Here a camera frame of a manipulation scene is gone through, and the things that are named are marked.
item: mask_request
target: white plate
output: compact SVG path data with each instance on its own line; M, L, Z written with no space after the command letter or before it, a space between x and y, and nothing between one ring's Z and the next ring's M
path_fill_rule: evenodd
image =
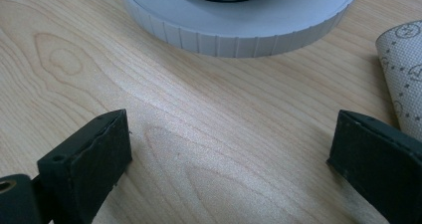
M353 0L123 0L160 40L218 57L261 57L308 45L328 33Z

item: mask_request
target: patterned fabric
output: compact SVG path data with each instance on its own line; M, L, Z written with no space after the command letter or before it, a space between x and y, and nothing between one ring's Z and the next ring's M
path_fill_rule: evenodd
M376 41L401 130L422 141L422 20L403 24Z

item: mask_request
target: black object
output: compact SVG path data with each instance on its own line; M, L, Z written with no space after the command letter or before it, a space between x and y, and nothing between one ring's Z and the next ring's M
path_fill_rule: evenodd
M422 223L422 143L373 117L340 111L327 161L390 223Z
M0 179L0 223L91 223L130 162L125 110L100 115L41 158L32 181Z

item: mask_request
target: wood grain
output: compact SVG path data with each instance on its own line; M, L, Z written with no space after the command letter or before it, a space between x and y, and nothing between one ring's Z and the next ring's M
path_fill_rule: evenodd
M386 223L325 164L339 110L397 125L374 42L421 0L356 0L310 46L220 59L120 0L0 0L0 176L127 109L134 161L95 223Z

